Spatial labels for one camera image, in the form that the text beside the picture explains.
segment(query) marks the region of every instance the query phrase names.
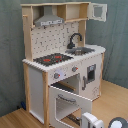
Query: backsplash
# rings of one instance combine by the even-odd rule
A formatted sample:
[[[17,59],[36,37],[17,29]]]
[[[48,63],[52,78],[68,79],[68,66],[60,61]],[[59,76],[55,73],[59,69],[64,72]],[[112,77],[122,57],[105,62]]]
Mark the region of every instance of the backsplash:
[[[66,50],[70,37],[78,33],[78,28],[79,22],[33,28],[31,31],[33,58]],[[73,38],[73,43],[78,46],[78,36]]]

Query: faucet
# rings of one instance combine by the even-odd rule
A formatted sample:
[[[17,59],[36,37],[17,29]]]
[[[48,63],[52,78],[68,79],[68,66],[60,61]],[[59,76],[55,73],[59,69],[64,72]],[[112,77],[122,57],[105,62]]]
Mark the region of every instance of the faucet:
[[[72,39],[75,35],[79,35],[80,36],[80,41],[82,41],[82,35],[80,33],[74,33],[71,38],[70,38],[70,43],[67,45],[68,49],[72,49],[73,47],[75,47],[75,44],[73,44]]]

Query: toy kitchen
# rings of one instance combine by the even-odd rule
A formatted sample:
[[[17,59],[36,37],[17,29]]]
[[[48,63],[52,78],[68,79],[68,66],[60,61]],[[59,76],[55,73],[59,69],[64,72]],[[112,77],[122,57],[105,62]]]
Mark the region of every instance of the toy kitchen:
[[[105,48],[87,45],[85,35],[87,20],[106,21],[107,5],[21,6],[27,112],[45,128],[104,128],[91,111],[92,101],[101,96]]]

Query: open oven door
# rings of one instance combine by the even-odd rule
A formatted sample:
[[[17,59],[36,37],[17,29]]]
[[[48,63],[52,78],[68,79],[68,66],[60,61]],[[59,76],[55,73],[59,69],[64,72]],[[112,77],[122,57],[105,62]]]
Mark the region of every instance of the open oven door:
[[[88,19],[106,21],[107,4],[89,3]]]
[[[74,128],[61,120],[78,109],[81,109],[81,117],[85,112],[91,113],[92,101],[53,86],[49,87],[49,116],[51,126],[55,128]]]

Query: control knob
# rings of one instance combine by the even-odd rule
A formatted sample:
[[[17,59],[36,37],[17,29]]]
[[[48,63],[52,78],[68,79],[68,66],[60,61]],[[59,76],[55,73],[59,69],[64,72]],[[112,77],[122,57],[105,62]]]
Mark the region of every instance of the control knob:
[[[78,68],[77,67],[73,67],[72,71],[75,72]]]
[[[58,74],[58,73],[55,73],[55,74],[54,74],[54,78],[55,78],[55,79],[58,79],[59,77],[60,77],[60,74]]]

